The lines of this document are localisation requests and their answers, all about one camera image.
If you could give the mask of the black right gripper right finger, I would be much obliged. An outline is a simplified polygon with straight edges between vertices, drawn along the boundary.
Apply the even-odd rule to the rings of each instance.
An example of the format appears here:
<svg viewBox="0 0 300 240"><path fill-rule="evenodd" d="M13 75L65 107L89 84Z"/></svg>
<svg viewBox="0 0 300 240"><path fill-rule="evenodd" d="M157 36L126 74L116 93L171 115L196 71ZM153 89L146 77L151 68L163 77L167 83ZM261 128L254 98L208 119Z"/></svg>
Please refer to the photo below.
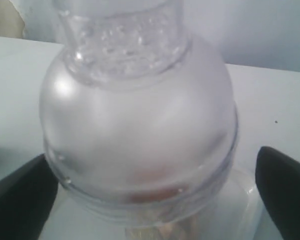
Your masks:
<svg viewBox="0 0 300 240"><path fill-rule="evenodd" d="M300 162L262 146L255 183L271 220L284 240L300 240Z"/></svg>

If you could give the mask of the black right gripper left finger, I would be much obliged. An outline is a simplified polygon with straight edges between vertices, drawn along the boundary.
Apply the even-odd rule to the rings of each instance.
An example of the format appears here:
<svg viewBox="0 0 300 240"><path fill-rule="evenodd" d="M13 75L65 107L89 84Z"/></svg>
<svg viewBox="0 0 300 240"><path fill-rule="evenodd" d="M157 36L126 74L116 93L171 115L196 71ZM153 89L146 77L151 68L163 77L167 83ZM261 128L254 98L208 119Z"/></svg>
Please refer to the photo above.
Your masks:
<svg viewBox="0 0 300 240"><path fill-rule="evenodd" d="M0 240L37 240L57 192L58 180L43 154L0 180Z"/></svg>

